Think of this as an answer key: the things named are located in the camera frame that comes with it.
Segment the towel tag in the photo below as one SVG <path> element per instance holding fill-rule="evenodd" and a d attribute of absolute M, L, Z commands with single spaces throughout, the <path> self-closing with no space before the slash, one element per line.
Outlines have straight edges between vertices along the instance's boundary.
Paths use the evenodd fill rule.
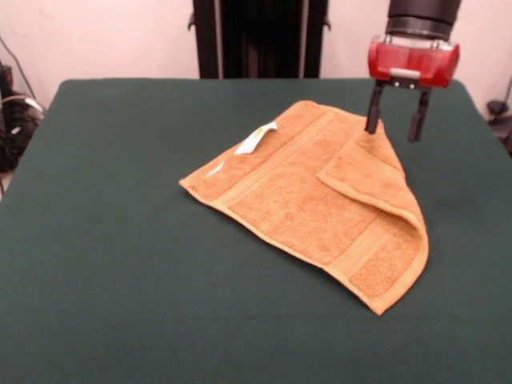
<path fill-rule="evenodd" d="M 259 142 L 262 140 L 263 136 L 265 136 L 269 130 L 277 129 L 278 124 L 276 122 L 270 122 L 264 126 L 260 126 L 256 129 L 256 131 L 250 134 L 242 144 L 240 144 L 234 154 L 252 154 L 256 149 L 256 146 L 258 146 Z"/>

